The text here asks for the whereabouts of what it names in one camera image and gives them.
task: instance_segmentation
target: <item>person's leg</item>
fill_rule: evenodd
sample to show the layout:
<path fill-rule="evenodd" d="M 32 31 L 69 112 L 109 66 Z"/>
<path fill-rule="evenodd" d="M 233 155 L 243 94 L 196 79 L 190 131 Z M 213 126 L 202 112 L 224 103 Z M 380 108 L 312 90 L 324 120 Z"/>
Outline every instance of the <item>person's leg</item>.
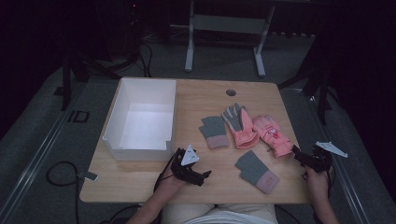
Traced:
<path fill-rule="evenodd" d="M 275 208 L 272 203 L 254 203 L 254 204 L 220 204 L 220 211 L 232 211 L 254 217 L 260 217 L 277 223 Z"/>
<path fill-rule="evenodd" d="M 215 207 L 214 204 L 171 203 L 163 209 L 163 224 L 181 224 L 201 217 Z"/>

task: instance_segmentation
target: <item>white box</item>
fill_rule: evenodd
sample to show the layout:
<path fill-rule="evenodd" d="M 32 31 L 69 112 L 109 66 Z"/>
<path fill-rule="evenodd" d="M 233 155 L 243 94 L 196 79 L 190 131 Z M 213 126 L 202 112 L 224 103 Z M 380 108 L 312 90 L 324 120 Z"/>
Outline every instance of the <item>white box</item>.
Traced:
<path fill-rule="evenodd" d="M 176 81 L 124 77 L 103 140 L 116 161 L 168 161 L 174 147 Z"/>

